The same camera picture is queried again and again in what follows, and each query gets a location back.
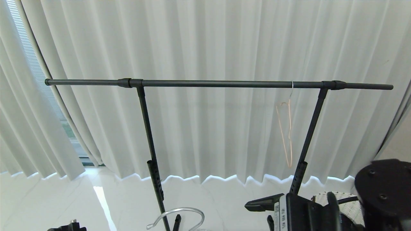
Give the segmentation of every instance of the wire hanger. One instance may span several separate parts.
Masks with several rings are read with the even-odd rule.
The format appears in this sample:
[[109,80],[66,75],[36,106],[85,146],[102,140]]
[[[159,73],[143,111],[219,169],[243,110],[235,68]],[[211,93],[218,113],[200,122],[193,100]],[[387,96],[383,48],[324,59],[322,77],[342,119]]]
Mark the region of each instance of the wire hanger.
[[288,160],[288,153],[287,153],[287,148],[286,148],[285,141],[284,141],[284,134],[283,134],[282,127],[281,127],[280,115],[279,115],[279,113],[278,113],[278,105],[275,106],[275,110],[277,111],[278,123],[279,123],[279,125],[280,125],[281,137],[282,137],[282,140],[283,140],[285,158],[286,158],[286,161],[287,161],[287,166],[288,166],[289,168],[291,168],[292,165],[293,165],[293,144],[292,144],[292,142],[291,142],[291,107],[290,107],[290,104],[291,104],[291,96],[293,95],[293,91],[294,91],[294,82],[293,82],[293,81],[291,81],[291,86],[292,86],[292,90],[291,90],[290,97],[288,98],[288,102],[282,102],[282,103],[280,103],[280,106],[282,106],[283,104],[287,104],[287,105],[288,105],[288,117],[289,117],[289,122],[290,122],[290,131],[289,131],[289,133],[288,133],[288,140],[290,141],[290,156],[291,156],[291,157],[290,157],[290,161]]
[[149,230],[149,229],[151,229],[152,227],[156,226],[157,223],[158,223],[163,217],[165,217],[165,216],[167,216],[167,215],[169,215],[169,214],[171,214],[171,213],[176,213],[176,212],[180,212],[180,211],[195,212],[195,213],[198,213],[198,214],[201,215],[201,221],[200,221],[198,224],[196,224],[194,227],[192,227],[191,229],[189,229],[188,231],[194,231],[194,230],[196,230],[198,227],[200,227],[200,226],[203,224],[204,218],[205,218],[203,211],[201,211],[201,210],[199,210],[199,209],[196,209],[196,208],[191,208],[191,207],[181,207],[181,208],[170,209],[170,210],[162,213],[159,217],[157,217],[157,219],[155,220],[154,223],[149,224],[149,225],[147,226],[147,230]]

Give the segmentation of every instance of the curtain fold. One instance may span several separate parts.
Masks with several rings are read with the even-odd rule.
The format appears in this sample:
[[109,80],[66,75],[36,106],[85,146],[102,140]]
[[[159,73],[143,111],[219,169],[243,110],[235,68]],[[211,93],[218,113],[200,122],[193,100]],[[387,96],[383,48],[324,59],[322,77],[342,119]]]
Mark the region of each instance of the curtain fold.
[[[345,178],[375,157],[410,81],[407,1],[19,2],[54,79],[199,79],[389,83],[329,92],[306,180]],[[118,176],[148,176],[135,89],[58,86],[89,156]],[[293,167],[275,105],[290,89],[146,88],[160,174],[294,173],[317,90],[291,97]],[[283,124],[287,109],[280,108]]]
[[2,171],[74,179],[80,159],[35,81],[5,1],[0,5],[0,161]]

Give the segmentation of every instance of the window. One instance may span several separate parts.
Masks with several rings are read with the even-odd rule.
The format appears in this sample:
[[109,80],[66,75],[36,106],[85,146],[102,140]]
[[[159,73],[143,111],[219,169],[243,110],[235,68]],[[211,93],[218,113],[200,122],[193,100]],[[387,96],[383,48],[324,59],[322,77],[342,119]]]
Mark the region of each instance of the window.
[[51,88],[49,86],[46,86],[44,84],[44,79],[46,78],[44,75],[44,72],[42,68],[40,67],[39,61],[37,60],[36,54],[34,52],[33,47],[31,46],[31,43],[27,37],[26,30],[23,26],[23,22],[21,20],[20,14],[18,13],[18,9],[16,6],[16,3],[14,0],[7,0],[7,5],[9,6],[9,10],[12,14],[14,24],[16,25],[18,34],[20,36],[21,42],[23,44],[23,48],[25,51],[25,54],[27,56],[27,59],[30,64],[30,68],[33,71],[33,74],[39,83],[40,87],[42,88],[43,92],[46,94],[51,106],[53,107],[53,110],[55,111],[57,117],[60,119],[60,122],[66,131],[67,136],[69,137],[71,143],[74,146],[74,149],[78,153],[79,157],[81,159],[85,159],[85,157],[88,159],[86,153],[80,146],[80,143],[74,136],[73,130],[69,126],[69,123],[67,122],[67,119],[63,115],[63,113],[60,110],[60,107],[58,106],[58,103],[56,102],[56,99],[54,98],[53,92],[51,91]]

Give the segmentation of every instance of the white marble floor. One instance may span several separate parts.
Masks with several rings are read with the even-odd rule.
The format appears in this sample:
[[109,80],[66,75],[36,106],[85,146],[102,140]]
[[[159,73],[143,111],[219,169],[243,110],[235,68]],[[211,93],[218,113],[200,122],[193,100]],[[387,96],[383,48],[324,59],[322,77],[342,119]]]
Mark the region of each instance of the white marble floor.
[[[181,179],[170,176],[163,182],[166,210],[195,207],[205,213],[203,229],[213,231],[266,231],[270,212],[252,213],[247,201],[288,192],[292,177],[283,181],[266,175],[262,183],[249,178],[242,184],[235,176],[209,177],[200,184],[198,177]],[[328,178],[323,185],[311,177],[300,189],[310,198],[324,191],[350,192],[354,178]],[[151,180],[132,175],[119,179],[107,168],[86,169],[74,181],[53,175],[41,179],[23,174],[0,175],[0,230],[46,231],[77,219],[88,231],[145,230],[160,214]],[[180,230],[188,230],[200,217],[181,213]],[[175,216],[169,217],[172,227]],[[164,230],[159,222],[152,230]]]

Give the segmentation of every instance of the white label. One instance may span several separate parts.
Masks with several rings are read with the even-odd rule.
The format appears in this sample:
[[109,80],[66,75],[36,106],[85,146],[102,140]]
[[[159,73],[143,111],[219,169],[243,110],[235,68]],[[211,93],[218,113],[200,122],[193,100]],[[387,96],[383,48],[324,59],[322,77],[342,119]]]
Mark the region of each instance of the white label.
[[288,231],[286,195],[280,197],[280,231]]
[[274,204],[274,231],[280,231],[280,203]]

